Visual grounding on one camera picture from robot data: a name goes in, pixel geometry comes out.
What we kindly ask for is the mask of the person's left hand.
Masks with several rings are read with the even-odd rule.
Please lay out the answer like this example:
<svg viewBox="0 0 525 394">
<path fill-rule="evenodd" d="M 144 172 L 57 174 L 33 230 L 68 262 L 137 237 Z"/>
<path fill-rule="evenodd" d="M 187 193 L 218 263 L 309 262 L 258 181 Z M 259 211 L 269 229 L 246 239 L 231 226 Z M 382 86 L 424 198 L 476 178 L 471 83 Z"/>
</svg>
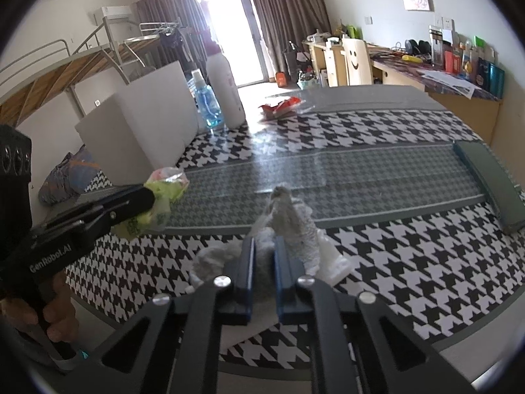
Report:
<svg viewBox="0 0 525 394">
<path fill-rule="evenodd" d="M 43 309 L 44 319 L 49 324 L 47 337 L 53 342 L 73 342 L 77 339 L 79 322 L 65 271 L 54 276 L 52 286 L 55 297 Z M 22 333 L 28 334 L 32 326 L 38 324 L 37 312 L 21 299 L 4 299 L 1 309 L 7 322 Z"/>
</svg>

